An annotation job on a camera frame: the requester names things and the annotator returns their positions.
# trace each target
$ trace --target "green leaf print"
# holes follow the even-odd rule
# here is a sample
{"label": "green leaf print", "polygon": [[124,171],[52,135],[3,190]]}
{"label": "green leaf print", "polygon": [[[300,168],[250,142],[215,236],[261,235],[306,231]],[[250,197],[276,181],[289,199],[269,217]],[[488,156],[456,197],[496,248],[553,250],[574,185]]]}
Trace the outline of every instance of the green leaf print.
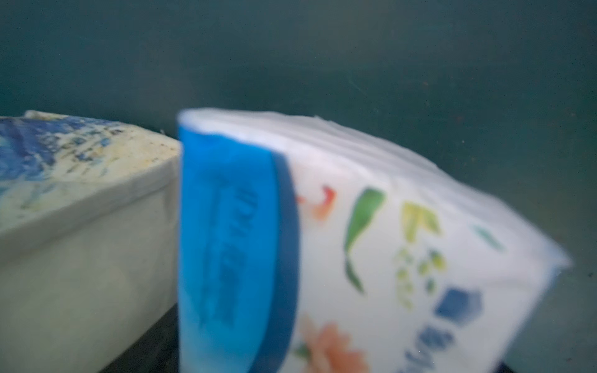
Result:
{"label": "green leaf print", "polygon": [[441,234],[438,217],[433,211],[412,202],[404,202],[402,207],[402,229],[408,243],[415,242],[419,227],[436,235]]}
{"label": "green leaf print", "polygon": [[489,246],[496,249],[497,251],[504,250],[504,247],[501,243],[495,239],[495,237],[487,230],[481,227],[474,227],[475,232],[483,239]]}
{"label": "green leaf print", "polygon": [[421,276],[426,276],[429,273],[429,263],[427,261],[422,261],[418,265],[418,273]]}
{"label": "green leaf print", "polygon": [[294,350],[294,355],[304,360],[311,360],[311,351],[304,343]]}
{"label": "green leaf print", "polygon": [[425,285],[425,290],[427,291],[427,294],[433,294],[433,292],[435,292],[435,280],[428,279],[427,285]]}
{"label": "green leaf print", "polygon": [[356,238],[369,226],[373,215],[381,207],[385,194],[375,189],[365,189],[357,199],[355,207],[352,210],[348,231],[346,232],[346,241],[344,242],[344,251],[350,253],[352,245]]}
{"label": "green leaf print", "polygon": [[405,268],[399,269],[399,270],[396,272],[396,278],[397,278],[398,280],[401,280],[401,281],[406,281],[406,280],[408,280],[408,278],[409,278],[409,275],[408,275],[408,270],[407,270],[407,269],[405,269]]}
{"label": "green leaf print", "polygon": [[407,310],[412,310],[413,309],[413,302],[410,299],[407,298],[400,298],[398,300],[403,306],[404,308],[406,308]]}
{"label": "green leaf print", "polygon": [[398,251],[396,255],[394,255],[393,260],[396,264],[400,264],[402,261],[406,264],[412,264],[414,261],[414,257],[410,254],[410,252],[408,252],[406,248],[403,248],[400,251]]}
{"label": "green leaf print", "polygon": [[352,263],[348,258],[346,259],[346,262],[344,264],[344,270],[346,272],[346,277],[348,277],[348,280],[350,281],[352,286],[354,286],[355,289],[361,294],[365,294],[365,290],[363,289],[361,280],[359,279],[359,276],[356,275],[355,269],[352,267]]}
{"label": "green leaf print", "polygon": [[438,217],[431,210],[421,207],[421,222],[428,232],[440,234]]}
{"label": "green leaf print", "polygon": [[412,294],[414,291],[414,285],[412,282],[407,282],[402,287],[407,294]]}

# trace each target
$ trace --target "blue printed square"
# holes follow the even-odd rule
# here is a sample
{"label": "blue printed square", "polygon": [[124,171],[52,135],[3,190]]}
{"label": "blue printed square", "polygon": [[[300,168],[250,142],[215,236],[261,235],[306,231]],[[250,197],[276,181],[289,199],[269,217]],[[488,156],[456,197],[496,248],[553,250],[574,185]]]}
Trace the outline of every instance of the blue printed square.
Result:
{"label": "blue printed square", "polygon": [[462,327],[483,313],[480,291],[450,288],[435,309],[435,315]]}
{"label": "blue printed square", "polygon": [[431,351],[446,351],[446,349],[454,344],[454,336],[449,331],[438,330],[432,326],[428,326],[418,335],[418,340],[421,341]]}

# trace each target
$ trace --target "white tissue package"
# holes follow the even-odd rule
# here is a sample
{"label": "white tissue package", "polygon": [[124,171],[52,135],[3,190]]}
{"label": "white tissue package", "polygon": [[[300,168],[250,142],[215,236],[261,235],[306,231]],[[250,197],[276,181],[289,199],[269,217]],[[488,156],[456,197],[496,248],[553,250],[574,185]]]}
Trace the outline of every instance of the white tissue package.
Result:
{"label": "white tissue package", "polygon": [[570,265],[388,141],[278,113],[179,123],[181,372],[490,372]]}

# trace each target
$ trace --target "dark surface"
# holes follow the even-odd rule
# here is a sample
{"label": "dark surface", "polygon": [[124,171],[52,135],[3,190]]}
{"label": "dark surface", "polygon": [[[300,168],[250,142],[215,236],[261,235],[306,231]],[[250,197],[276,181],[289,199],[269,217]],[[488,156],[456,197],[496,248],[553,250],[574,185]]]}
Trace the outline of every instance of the dark surface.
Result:
{"label": "dark surface", "polygon": [[127,351],[99,373],[177,373],[177,318],[177,309],[173,307]]}
{"label": "dark surface", "polygon": [[597,4],[591,0],[8,0],[0,113],[176,135],[216,106],[319,115],[490,192],[570,250],[506,357],[597,371]]}

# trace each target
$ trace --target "orange flower print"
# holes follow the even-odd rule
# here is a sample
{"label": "orange flower print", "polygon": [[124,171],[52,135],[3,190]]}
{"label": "orange flower print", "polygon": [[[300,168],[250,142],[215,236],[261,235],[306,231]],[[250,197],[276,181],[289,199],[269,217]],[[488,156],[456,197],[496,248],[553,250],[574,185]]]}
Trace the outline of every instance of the orange flower print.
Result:
{"label": "orange flower print", "polygon": [[350,335],[341,334],[336,323],[325,325],[320,331],[310,317],[298,322],[304,344],[296,354],[307,359],[303,373],[369,373],[362,351],[348,351]]}
{"label": "orange flower print", "polygon": [[334,207],[334,201],[336,200],[336,191],[332,188],[324,185],[322,187],[325,199],[323,202],[317,205],[311,205],[309,201],[307,201],[304,197],[297,196],[297,203],[298,204],[306,204],[309,205],[309,209],[311,214],[316,220],[324,221],[327,219],[328,215],[332,211]]}

